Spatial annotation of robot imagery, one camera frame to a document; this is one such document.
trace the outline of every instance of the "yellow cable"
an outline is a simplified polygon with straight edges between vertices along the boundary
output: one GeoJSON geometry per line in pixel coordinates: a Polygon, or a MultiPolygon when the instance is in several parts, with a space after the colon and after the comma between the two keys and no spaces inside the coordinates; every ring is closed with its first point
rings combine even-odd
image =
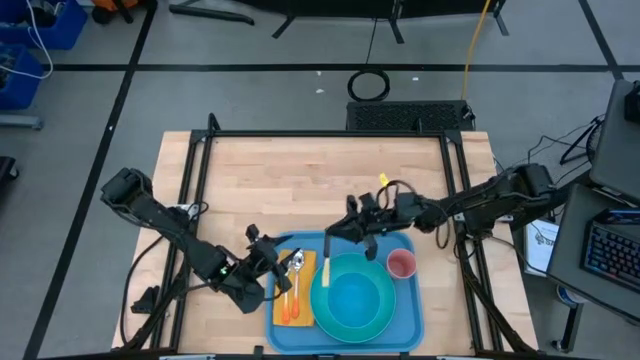
{"type": "Polygon", "coordinates": [[[480,30],[482,29],[484,18],[485,16],[487,16],[487,10],[489,10],[490,3],[491,0],[487,0],[487,2],[484,4],[482,15],[480,15],[480,21],[478,21],[478,25],[476,26],[476,32],[473,34],[471,44],[469,45],[469,50],[467,50],[467,63],[464,66],[464,82],[462,83],[462,100],[467,99],[467,80],[469,78],[469,66],[471,65],[471,59],[473,58],[473,49],[476,47],[476,41],[478,40],[478,35],[480,34],[480,30]]]}

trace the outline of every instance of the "gray floor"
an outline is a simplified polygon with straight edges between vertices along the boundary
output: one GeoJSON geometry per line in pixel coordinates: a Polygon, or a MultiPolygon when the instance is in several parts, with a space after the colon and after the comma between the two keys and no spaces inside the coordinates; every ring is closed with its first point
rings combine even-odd
{"type": "MultiPolygon", "coordinates": [[[[637,1],[589,0],[620,64],[640,64],[637,1]]],[[[270,37],[283,17],[230,2],[210,2],[253,16],[257,25],[174,16],[160,2],[141,64],[362,63],[370,20],[298,19],[279,40],[270,37]]],[[[128,63],[144,13],[127,25],[89,22],[76,48],[53,53],[57,64],[128,63]]],[[[492,19],[475,63],[606,65],[577,0],[508,0],[503,12],[511,36],[492,19]]],[[[389,25],[377,25],[373,63],[461,64],[477,16],[400,21],[406,44],[389,25]]],[[[153,171],[167,130],[205,126],[215,112],[225,129],[343,129],[351,72],[136,72],[115,129],[98,186],[121,167],[153,171]]],[[[640,79],[640,74],[624,74],[640,79]]],[[[444,100],[460,96],[462,73],[389,72],[388,100],[444,100]]],[[[15,156],[22,175],[0,202],[0,348],[22,357],[71,220],[105,131],[123,73],[58,72],[43,82],[31,108],[19,112],[46,121],[40,132],[0,129],[0,154],[15,156]]],[[[468,101],[479,130],[508,166],[526,156],[542,134],[561,136],[606,109],[611,73],[474,72],[468,101]]],[[[381,84],[363,77],[356,91],[373,95],[381,84]]],[[[555,145],[534,160],[555,179],[575,165],[557,165],[555,145]]],[[[108,350],[124,277],[138,230],[115,218],[94,194],[40,356],[108,350]]],[[[551,283],[523,275],[541,349],[562,334],[567,309],[551,283]]],[[[587,306],[575,356],[626,359],[640,352],[640,329],[587,306]]]]}

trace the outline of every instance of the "black floor stripe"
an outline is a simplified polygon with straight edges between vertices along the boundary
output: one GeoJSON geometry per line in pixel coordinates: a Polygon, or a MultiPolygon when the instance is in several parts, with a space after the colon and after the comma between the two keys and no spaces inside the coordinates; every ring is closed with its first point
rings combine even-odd
{"type": "MultiPolygon", "coordinates": [[[[464,64],[246,64],[246,65],[180,65],[180,64],[140,64],[136,71],[157,72],[254,72],[254,71],[360,71],[380,69],[385,71],[432,71],[462,72],[464,64]]],[[[574,73],[607,72],[608,65],[472,65],[473,72],[514,72],[514,73],[574,73]]]]}
{"type": "Polygon", "coordinates": [[[593,32],[593,36],[595,36],[596,41],[598,42],[598,46],[600,46],[600,51],[602,51],[602,55],[607,61],[607,65],[613,74],[613,77],[616,80],[623,79],[622,71],[618,67],[618,63],[616,62],[615,57],[613,56],[613,52],[611,52],[611,48],[609,44],[607,44],[607,40],[604,38],[604,34],[602,33],[602,29],[600,29],[600,25],[598,25],[598,21],[596,20],[595,15],[593,14],[593,10],[589,5],[587,0],[578,0],[580,3],[580,7],[584,12],[584,16],[587,18],[587,22],[589,23],[589,27],[591,27],[591,31],[593,32]]]}
{"type": "Polygon", "coordinates": [[[640,72],[640,65],[619,65],[621,72],[640,72]]]}
{"type": "Polygon", "coordinates": [[[122,80],[120,90],[118,91],[118,95],[115,99],[111,114],[109,115],[109,120],[107,121],[107,124],[105,126],[105,131],[102,135],[102,139],[100,140],[100,145],[98,146],[96,157],[93,160],[93,165],[91,166],[91,171],[89,172],[87,183],[85,184],[84,190],[82,192],[82,197],[80,198],[78,209],[76,210],[75,216],[73,217],[71,228],[69,229],[69,234],[67,235],[67,239],[65,240],[64,247],[62,249],[62,254],[60,255],[60,259],[58,260],[58,264],[53,273],[53,278],[51,279],[49,288],[47,289],[47,294],[45,295],[42,307],[40,308],[40,313],[38,314],[38,319],[36,320],[36,324],[31,333],[31,337],[29,338],[29,343],[27,344],[23,359],[36,359],[38,357],[38,353],[40,352],[40,348],[42,347],[44,337],[47,333],[47,328],[49,327],[53,311],[55,310],[56,303],[60,295],[60,291],[62,290],[64,278],[66,277],[67,271],[69,270],[69,265],[71,264],[73,253],[76,249],[76,245],[78,244],[78,238],[80,237],[82,226],[84,225],[87,212],[89,211],[89,206],[91,205],[91,200],[93,199],[93,195],[96,190],[100,172],[102,171],[102,167],[107,156],[107,151],[109,150],[109,145],[111,144],[111,139],[113,138],[113,133],[115,131],[116,125],[118,124],[118,120],[120,119],[120,114],[122,113],[122,109],[127,98],[127,93],[129,92],[129,87],[131,86],[131,80],[133,78],[133,74],[135,73],[135,66],[140,60],[140,54],[142,53],[142,48],[144,47],[144,43],[147,39],[154,14],[155,9],[150,9],[147,11],[147,14],[144,18],[142,28],[140,30],[136,45],[133,50],[133,54],[131,55],[129,65],[126,69],[127,72],[124,76],[124,79],[122,80]]]}
{"type": "MultiPolygon", "coordinates": [[[[49,65],[43,65],[45,71],[49,65]]],[[[128,64],[54,64],[54,71],[127,71],[128,64]]]]}

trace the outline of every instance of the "white paper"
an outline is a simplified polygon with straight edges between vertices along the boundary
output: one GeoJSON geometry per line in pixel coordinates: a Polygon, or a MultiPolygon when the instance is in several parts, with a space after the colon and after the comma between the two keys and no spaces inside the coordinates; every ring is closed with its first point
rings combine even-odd
{"type": "MultiPolygon", "coordinates": [[[[527,234],[525,237],[525,258],[531,266],[547,271],[553,245],[558,235],[558,225],[546,221],[536,220],[527,224],[527,234]]],[[[536,271],[531,266],[525,264],[524,272],[531,275],[546,277],[545,274],[536,271]]]]}

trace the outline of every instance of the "keyboard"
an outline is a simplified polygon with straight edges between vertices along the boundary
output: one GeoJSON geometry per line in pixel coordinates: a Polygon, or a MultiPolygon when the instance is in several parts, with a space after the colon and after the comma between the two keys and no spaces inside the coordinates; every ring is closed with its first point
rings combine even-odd
{"type": "Polygon", "coordinates": [[[640,293],[640,240],[592,223],[582,267],[640,293]]]}

